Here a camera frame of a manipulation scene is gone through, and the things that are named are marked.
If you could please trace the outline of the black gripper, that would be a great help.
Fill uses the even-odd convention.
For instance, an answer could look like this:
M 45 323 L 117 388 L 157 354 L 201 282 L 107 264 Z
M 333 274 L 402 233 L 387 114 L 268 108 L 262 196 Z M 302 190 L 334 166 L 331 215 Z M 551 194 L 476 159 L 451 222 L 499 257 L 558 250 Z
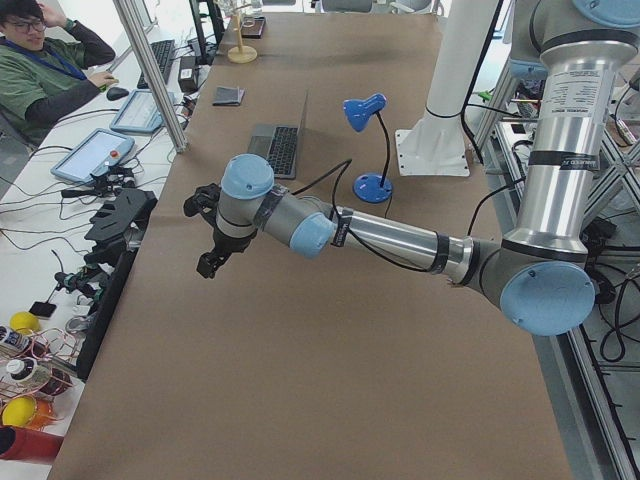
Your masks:
M 223 218 L 219 211 L 221 192 L 215 183 L 200 186 L 183 204 L 187 217 L 200 215 L 213 229 L 213 248 L 199 257 L 196 266 L 196 271 L 207 279 L 213 279 L 234 253 L 242 253 L 256 237 L 253 225 L 237 226 Z

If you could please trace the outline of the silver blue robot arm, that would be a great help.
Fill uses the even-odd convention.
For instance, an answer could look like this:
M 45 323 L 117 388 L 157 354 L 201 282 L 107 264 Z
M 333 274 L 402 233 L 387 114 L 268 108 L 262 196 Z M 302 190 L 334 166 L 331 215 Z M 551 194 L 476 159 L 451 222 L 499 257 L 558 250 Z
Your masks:
M 516 225 L 500 243 L 296 197 L 275 182 L 265 159 L 247 153 L 184 203 L 187 216 L 213 229 L 213 249 L 200 257 L 198 272 L 213 277 L 261 231 L 307 258 L 327 245 L 357 245 L 399 267 L 447 275 L 534 335 L 573 329 L 595 302 L 580 231 L 614 78 L 638 50 L 635 1 L 517 3 L 512 60 L 540 62 L 547 78 Z

